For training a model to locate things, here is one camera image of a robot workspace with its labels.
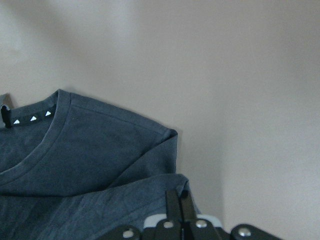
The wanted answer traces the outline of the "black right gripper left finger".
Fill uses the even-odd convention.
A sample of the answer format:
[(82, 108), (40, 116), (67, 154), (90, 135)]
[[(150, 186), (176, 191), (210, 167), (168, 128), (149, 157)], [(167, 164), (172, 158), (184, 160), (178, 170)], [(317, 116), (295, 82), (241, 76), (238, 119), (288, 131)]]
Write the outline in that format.
[(168, 190), (165, 193), (166, 217), (169, 220), (180, 221), (182, 218), (180, 200), (175, 190)]

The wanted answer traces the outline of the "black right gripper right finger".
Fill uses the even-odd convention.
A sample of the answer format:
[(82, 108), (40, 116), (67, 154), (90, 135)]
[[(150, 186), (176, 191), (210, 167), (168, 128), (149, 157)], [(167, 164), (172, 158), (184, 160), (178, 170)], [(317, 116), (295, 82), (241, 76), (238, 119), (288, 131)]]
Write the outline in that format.
[(180, 198), (180, 210), (181, 210), (181, 216), (182, 220), (184, 222), (191, 222), (198, 218), (198, 213), (193, 201), (193, 197), (190, 191), (183, 190), (181, 192)]

